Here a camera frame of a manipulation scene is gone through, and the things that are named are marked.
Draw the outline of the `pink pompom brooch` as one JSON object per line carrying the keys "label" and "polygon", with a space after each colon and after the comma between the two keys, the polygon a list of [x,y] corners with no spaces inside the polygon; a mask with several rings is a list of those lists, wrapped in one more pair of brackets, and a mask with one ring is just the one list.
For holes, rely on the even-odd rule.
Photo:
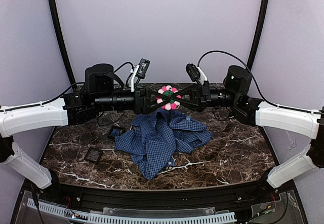
{"label": "pink pompom brooch", "polygon": [[171,96],[175,93],[178,92],[178,89],[175,87],[172,87],[171,85],[166,85],[166,86],[162,86],[159,90],[158,93],[166,96],[166,98],[161,98],[161,97],[157,97],[156,98],[156,102],[158,104],[161,104],[163,102],[166,101],[166,99],[168,99],[169,101],[165,104],[161,106],[161,109],[165,109],[165,110],[176,110],[180,107],[180,102],[174,100],[171,98]]}

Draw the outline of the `blue checked shirt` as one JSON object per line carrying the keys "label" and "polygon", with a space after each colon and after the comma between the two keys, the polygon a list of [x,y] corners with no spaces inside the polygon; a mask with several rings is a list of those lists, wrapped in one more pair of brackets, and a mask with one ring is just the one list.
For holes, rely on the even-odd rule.
{"label": "blue checked shirt", "polygon": [[206,124],[178,110],[159,109],[137,115],[132,130],[115,137],[115,149],[131,154],[142,175],[153,179],[164,168],[174,167],[173,155],[191,153],[208,143],[213,133]]}

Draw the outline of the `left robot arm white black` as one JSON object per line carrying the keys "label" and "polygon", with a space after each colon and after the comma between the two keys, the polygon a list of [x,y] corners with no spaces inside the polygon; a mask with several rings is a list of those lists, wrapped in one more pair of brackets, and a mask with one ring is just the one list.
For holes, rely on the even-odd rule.
{"label": "left robot arm white black", "polygon": [[93,65],[85,70],[85,82],[78,91],[65,90],[62,95],[34,104],[1,107],[1,162],[45,190],[55,184],[56,174],[26,154],[13,140],[14,134],[84,124],[104,111],[148,114],[180,98],[176,91],[165,94],[134,85],[126,90],[112,65]]}

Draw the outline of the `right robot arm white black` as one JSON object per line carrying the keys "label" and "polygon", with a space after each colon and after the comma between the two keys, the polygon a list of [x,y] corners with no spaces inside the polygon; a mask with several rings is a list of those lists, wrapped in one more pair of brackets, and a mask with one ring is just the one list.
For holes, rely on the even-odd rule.
{"label": "right robot arm white black", "polygon": [[188,64],[186,71],[194,84],[180,91],[163,87],[156,96],[158,106],[175,109],[182,105],[196,111],[228,106],[234,118],[245,125],[278,128],[310,138],[305,149],[266,172],[265,187],[276,189],[311,169],[323,168],[323,110],[287,107],[249,97],[253,76],[237,65],[229,67],[223,90],[210,88],[200,67]]}

